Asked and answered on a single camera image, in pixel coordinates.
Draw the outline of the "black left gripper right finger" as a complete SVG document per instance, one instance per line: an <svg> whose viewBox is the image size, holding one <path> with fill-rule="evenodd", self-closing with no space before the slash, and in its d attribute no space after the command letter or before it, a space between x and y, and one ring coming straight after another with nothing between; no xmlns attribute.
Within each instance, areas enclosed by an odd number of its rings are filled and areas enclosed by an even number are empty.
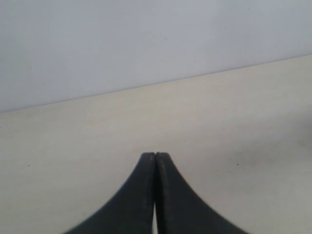
<svg viewBox="0 0 312 234"><path fill-rule="evenodd" d="M189 186L168 153L156 153L156 223L159 234L244 234Z"/></svg>

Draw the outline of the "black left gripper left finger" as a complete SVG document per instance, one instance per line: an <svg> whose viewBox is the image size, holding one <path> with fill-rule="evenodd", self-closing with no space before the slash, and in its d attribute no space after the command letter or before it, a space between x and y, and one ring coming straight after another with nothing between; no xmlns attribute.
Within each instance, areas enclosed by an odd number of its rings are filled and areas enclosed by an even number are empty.
<svg viewBox="0 0 312 234"><path fill-rule="evenodd" d="M155 153L143 153L117 193L68 234L151 234Z"/></svg>

